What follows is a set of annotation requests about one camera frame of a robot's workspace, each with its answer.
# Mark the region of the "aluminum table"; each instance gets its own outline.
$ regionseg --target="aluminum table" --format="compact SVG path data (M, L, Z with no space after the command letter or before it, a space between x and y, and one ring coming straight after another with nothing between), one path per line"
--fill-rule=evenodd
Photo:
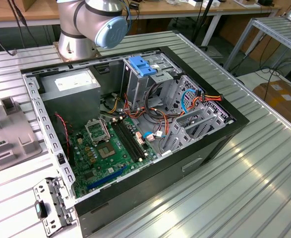
M291 237L291 124L181 34L129 36L99 51L106 56L158 46L169 46L250 123L216 159L91 238ZM40 140L19 68L56 62L51 46L21 50L14 58L0 53L0 98L11 95L21 104ZM45 237L32 187L56 174L45 151L0 172L0 238ZM80 228L71 226L56 237L81 237Z
M291 49L291 21L287 20L283 16L254 18L249 21L233 51L228 57L228 60L224 66L225 69L228 69L230 67L233 59L235 58L236 54L238 53L244 41L247 39L249 33L254 27L258 28L260 32L254 38L249 49L246 51L246 55L248 55L248 53L256 46L256 44L264 34L271 36L287 48Z

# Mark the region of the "blue drive bay latch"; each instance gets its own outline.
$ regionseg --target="blue drive bay latch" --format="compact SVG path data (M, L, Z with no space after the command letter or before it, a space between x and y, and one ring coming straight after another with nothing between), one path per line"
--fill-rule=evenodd
M140 73L142 77L156 74L157 71L152 69L146 60L141 56L134 56L129 58L131 65Z

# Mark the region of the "motherboard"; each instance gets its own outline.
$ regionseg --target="motherboard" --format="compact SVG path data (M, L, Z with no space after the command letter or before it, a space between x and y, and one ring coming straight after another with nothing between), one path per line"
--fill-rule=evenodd
M140 138L130 118L87 125L69 136L74 152L72 170L76 176L77 198L157 158L150 144Z

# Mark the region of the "sticker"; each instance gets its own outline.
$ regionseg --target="sticker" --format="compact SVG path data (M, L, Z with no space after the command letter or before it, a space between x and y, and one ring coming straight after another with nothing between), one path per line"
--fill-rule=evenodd
M272 86L272 88L274 88L275 90L283 90L283 88L280 86L280 85L278 85L278 84L273 84L273 85L271 85Z
M284 97L286 101L291 101L291 96L289 94L283 94L282 97Z
M91 77L85 73L79 73L73 76L67 76L55 80L55 84L60 91L77 88L91 83Z
M159 68L157 64L151 65L151 68Z
M163 132L161 132L160 130L158 130L158 131L156 132L156 135L159 136L159 137L161 137L162 134L163 134Z

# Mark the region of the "ram slot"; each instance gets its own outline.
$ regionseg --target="ram slot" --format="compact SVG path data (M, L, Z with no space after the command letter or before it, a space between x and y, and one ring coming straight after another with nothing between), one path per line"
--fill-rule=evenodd
M123 146L125 147L134 162L139 161L139 158L143 159L145 157L144 153L137 145L130 132L126 132L124 130L124 127L122 127L124 125L121 122L118 122L117 124L112 124L111 126L115 130L115 133L119 137L120 141L122 142Z

